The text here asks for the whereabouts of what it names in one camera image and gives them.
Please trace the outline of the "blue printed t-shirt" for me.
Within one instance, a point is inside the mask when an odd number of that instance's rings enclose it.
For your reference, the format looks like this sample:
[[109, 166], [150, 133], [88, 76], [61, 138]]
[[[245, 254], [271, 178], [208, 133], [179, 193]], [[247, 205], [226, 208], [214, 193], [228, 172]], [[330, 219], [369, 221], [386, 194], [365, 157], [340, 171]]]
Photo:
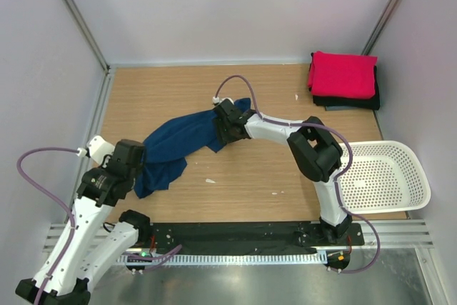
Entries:
[[138, 198], [167, 190], [187, 167], [186, 157], [204, 147], [217, 153], [225, 144], [218, 140], [213, 110], [176, 117], [162, 124], [144, 140], [144, 168], [134, 186]]

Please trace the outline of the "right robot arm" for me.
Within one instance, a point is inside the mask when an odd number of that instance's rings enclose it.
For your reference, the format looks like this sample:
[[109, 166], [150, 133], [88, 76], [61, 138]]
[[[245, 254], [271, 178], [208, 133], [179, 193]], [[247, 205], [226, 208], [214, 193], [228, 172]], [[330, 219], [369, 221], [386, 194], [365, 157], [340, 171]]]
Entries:
[[253, 109], [241, 110], [230, 98], [215, 97], [213, 103], [214, 125], [221, 144], [265, 139], [290, 148], [299, 171], [315, 187], [323, 239], [332, 245], [340, 244], [352, 222], [337, 181], [343, 149], [322, 121], [315, 116], [305, 121], [286, 121]]

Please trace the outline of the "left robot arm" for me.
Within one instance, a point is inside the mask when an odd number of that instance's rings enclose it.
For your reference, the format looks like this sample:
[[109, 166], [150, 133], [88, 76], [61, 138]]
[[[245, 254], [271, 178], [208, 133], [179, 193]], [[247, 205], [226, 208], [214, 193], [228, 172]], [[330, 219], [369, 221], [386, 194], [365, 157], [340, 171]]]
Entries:
[[69, 216], [53, 251], [30, 279], [23, 279], [15, 293], [30, 304], [88, 304], [91, 293], [110, 266], [132, 246], [145, 247], [151, 239], [150, 219], [128, 210], [109, 235], [91, 249], [96, 234], [118, 201], [133, 189], [144, 166], [145, 146], [122, 139], [110, 144], [94, 136], [75, 150], [96, 162], [81, 178]]

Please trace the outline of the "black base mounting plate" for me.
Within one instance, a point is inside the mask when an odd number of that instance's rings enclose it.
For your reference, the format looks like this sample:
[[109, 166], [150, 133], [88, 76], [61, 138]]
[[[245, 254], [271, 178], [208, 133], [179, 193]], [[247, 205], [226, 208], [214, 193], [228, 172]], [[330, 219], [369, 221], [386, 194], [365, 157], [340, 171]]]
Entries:
[[363, 246], [361, 225], [352, 223], [342, 237], [331, 239], [314, 221], [155, 223], [151, 239], [159, 254], [180, 245], [180, 254], [268, 256], [312, 254], [325, 246]]

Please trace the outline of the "folded grey t-shirt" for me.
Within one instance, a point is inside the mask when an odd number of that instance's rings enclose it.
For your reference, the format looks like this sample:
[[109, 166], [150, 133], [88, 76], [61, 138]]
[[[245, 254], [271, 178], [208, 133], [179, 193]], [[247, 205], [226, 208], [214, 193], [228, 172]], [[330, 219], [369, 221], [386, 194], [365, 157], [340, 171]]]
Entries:
[[346, 111], [354, 109], [352, 106], [325, 106], [326, 111]]

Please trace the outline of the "folded pink t-shirt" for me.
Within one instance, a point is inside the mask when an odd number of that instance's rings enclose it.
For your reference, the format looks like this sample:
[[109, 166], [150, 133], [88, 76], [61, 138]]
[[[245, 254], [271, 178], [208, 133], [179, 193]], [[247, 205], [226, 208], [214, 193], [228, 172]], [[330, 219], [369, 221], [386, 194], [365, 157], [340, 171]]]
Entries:
[[312, 53], [308, 89], [313, 96], [370, 99], [376, 93], [376, 56]]

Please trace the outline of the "folded black t-shirt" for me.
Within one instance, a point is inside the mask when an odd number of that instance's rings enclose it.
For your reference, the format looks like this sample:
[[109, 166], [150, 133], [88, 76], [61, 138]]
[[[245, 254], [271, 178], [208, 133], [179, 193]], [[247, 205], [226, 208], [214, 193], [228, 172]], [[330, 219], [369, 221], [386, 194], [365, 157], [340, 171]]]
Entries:
[[375, 81], [375, 94], [370, 99], [350, 99], [332, 96], [312, 96], [313, 103], [317, 106], [335, 107], [346, 106], [351, 108], [369, 109], [377, 111], [381, 105], [380, 91], [377, 81], [377, 67], [373, 68], [373, 75]]

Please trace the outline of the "white perforated plastic basket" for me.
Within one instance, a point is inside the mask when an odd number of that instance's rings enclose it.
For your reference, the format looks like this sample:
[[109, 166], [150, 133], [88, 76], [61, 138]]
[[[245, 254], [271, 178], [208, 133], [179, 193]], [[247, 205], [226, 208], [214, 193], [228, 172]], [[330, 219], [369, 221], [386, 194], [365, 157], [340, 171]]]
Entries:
[[355, 214], [414, 211], [431, 199], [431, 188], [418, 157], [397, 141], [349, 144], [353, 160], [338, 178], [344, 206]]

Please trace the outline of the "aluminium rail frame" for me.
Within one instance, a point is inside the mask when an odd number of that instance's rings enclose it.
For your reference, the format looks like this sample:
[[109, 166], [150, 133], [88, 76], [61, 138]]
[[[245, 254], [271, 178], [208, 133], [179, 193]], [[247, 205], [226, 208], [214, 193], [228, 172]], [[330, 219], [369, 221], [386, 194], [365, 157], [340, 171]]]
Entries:
[[[373, 229], [363, 221], [356, 221], [355, 223], [360, 224], [361, 229], [359, 231], [363, 234], [366, 245], [369, 248], [375, 248], [376, 238]], [[371, 223], [379, 235], [381, 247], [385, 249], [432, 249], [434, 247], [431, 235], [429, 234], [428, 227], [424, 220], [374, 220], [371, 221]], [[44, 253], [52, 252], [63, 229], [63, 224], [51, 225], [42, 249]], [[107, 236], [108, 232], [101, 227], [89, 246], [89, 250], [98, 246]]]

